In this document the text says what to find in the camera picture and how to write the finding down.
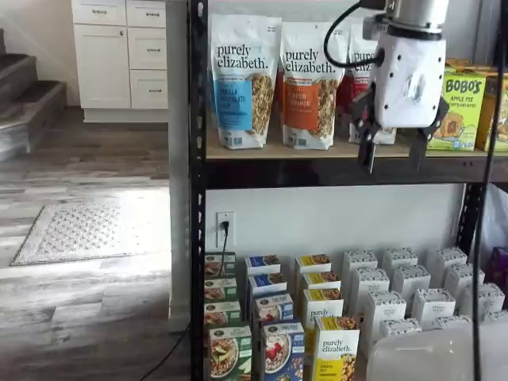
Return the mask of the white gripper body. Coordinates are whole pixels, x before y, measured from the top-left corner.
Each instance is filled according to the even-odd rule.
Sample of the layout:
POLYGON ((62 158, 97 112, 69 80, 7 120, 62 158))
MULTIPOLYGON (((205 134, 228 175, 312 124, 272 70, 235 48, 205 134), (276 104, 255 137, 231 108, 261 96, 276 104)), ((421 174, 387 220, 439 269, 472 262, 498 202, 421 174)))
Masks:
POLYGON ((441 99, 446 39, 389 25, 376 51, 383 62, 371 70, 375 121, 383 128, 430 126, 441 99))

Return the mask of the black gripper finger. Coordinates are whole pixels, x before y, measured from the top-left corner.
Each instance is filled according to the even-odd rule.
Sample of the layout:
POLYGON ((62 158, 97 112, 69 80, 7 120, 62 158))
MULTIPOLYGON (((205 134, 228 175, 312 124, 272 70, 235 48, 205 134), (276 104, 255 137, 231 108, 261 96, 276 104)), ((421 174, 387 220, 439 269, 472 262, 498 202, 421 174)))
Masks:
POLYGON ((428 143, 432 140, 433 134, 440 128, 441 122, 448 113, 449 104, 440 97, 437 106, 437 114, 433 123, 428 127, 417 129, 416 135, 410 147, 409 160, 412 167, 421 167, 421 163, 425 158, 428 143))
POLYGON ((351 122, 360 137, 358 162, 369 174, 372 173, 375 159, 374 138, 381 130, 380 124, 375 120, 375 92, 376 86, 370 85, 365 92, 358 94, 349 106, 351 122))

